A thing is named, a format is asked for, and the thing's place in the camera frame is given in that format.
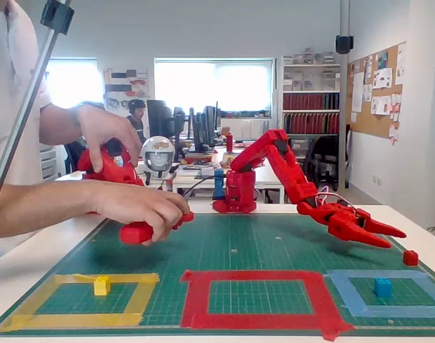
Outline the person's right hand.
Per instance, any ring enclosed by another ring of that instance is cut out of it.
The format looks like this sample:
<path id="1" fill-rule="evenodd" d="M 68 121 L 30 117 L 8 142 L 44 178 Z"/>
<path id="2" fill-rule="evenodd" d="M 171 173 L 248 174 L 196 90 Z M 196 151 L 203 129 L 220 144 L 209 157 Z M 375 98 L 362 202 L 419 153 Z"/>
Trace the person's right hand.
<path id="1" fill-rule="evenodd" d="M 89 210 L 124 223 L 145 222 L 153 229 L 144 246 L 164 240 L 183 217 L 190 212 L 180 195 L 133 184 L 88 180 Z"/>

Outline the person's left hand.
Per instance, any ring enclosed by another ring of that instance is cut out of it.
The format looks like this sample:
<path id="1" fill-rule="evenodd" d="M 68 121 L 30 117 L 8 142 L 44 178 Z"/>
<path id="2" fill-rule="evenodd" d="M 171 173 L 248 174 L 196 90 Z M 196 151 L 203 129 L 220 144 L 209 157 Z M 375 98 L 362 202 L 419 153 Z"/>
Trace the person's left hand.
<path id="1" fill-rule="evenodd" d="M 125 146 L 131 164 L 138 166 L 141 141 L 128 119 L 88 104 L 77 109 L 77 117 L 96 172 L 103 169 L 101 146 L 113 138 Z"/>

